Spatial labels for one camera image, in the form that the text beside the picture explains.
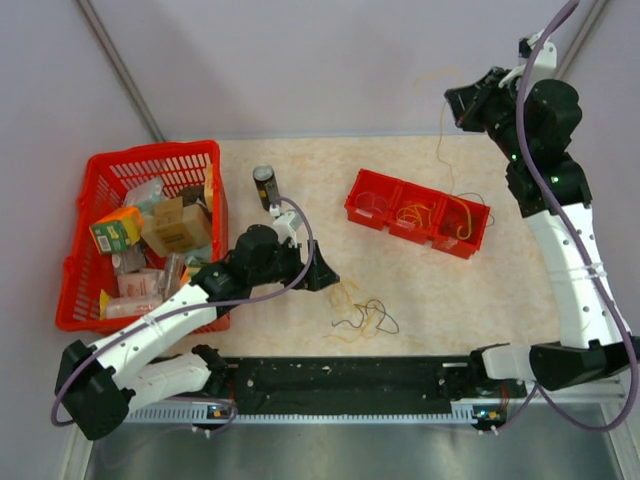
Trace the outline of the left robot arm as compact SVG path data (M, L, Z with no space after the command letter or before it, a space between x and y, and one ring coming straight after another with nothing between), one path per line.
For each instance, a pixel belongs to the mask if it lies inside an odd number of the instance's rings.
M169 360L160 355L233 308L253 303L256 287L279 284L283 291L316 292L339 280L314 238L303 257L292 238L253 225L223 260L200 269L159 307L90 345L68 345L54 388L51 423L74 424L86 439L98 440L130 413L153 403L197 391L216 396L227 382L225 363L216 350L196 348Z

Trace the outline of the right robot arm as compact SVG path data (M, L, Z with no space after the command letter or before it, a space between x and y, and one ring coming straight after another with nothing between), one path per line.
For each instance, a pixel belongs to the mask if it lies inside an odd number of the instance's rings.
M515 84L492 69L474 84L448 89L444 97L457 127L485 133L509 163L508 189L541 249L560 318L560 338L534 345L497 344L474 350L466 374L469 388L487 396L503 380L536 382L547 390L608 378L639 360L639 339L622 336L599 295L607 281L593 231L592 195L585 173L567 151L582 119L578 92L554 79L535 83L524 102L524 129L532 159L557 207L543 196L522 159L516 130Z

